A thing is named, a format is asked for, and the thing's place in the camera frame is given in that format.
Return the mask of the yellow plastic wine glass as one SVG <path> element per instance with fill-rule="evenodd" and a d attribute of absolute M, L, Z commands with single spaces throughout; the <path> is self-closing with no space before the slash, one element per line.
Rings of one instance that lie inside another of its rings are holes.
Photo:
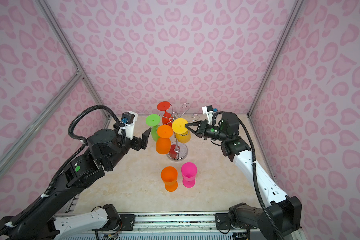
<path fill-rule="evenodd" d="M 172 123 L 172 129 L 175 133 L 176 139 L 183 144 L 186 144 L 191 140 L 191 133 L 186 128 L 186 124 L 188 123 L 189 122 L 183 118 L 178 118 Z"/>

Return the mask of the pink plastic wine glass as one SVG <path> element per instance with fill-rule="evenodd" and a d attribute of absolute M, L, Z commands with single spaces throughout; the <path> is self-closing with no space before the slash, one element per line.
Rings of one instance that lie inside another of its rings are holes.
<path fill-rule="evenodd" d="M 183 185 L 186 188 L 192 188 L 196 184 L 198 168 L 194 163 L 185 163 L 181 167 Z"/>

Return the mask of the orange back wine glass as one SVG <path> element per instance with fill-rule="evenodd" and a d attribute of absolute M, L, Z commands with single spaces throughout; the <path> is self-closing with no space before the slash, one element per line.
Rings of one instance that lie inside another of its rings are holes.
<path fill-rule="evenodd" d="M 174 167 L 166 167 L 161 172 L 161 179 L 168 192 L 174 192 L 178 188 L 178 171 Z"/>

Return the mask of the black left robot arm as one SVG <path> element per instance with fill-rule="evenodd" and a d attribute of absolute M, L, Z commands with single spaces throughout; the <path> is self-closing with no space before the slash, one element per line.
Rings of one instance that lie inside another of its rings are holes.
<path fill-rule="evenodd" d="M 148 145 L 151 129 L 142 137 L 124 137 L 117 129 L 102 129 L 87 138 L 53 176 L 46 191 L 16 216 L 0 220 L 0 237 L 9 240 L 62 240 L 94 230 L 115 230 L 121 218 L 112 205 L 79 216 L 56 218 L 55 214 L 76 195 L 111 172 L 130 149 L 139 151 Z"/>

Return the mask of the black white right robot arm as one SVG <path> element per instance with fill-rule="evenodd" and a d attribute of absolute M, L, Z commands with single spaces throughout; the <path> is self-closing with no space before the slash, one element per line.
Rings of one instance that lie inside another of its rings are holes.
<path fill-rule="evenodd" d="M 302 203 L 289 197 L 257 161 L 254 142 L 242 120 L 232 112 L 215 112 L 211 120 L 187 123 L 186 129 L 198 138 L 217 140 L 229 158 L 254 188 L 260 206 L 240 203 L 228 211 L 232 228 L 259 229 L 267 240 L 283 240 L 301 227 Z"/>

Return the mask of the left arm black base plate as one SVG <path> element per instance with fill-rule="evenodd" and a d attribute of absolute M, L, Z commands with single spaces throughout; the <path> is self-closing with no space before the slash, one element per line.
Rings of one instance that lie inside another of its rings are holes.
<path fill-rule="evenodd" d="M 136 215 L 134 214 L 121 214 L 120 215 L 121 220 L 121 228 L 120 231 L 133 231 Z"/>

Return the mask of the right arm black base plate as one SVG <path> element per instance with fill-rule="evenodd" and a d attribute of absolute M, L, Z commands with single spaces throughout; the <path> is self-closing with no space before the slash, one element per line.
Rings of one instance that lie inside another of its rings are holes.
<path fill-rule="evenodd" d="M 228 212 L 215 214 L 215 223 L 216 229 L 222 232 L 228 230 L 246 230 L 247 228 L 250 228 L 251 230 L 257 229 L 255 226 L 239 223 L 234 219 L 233 215 Z"/>

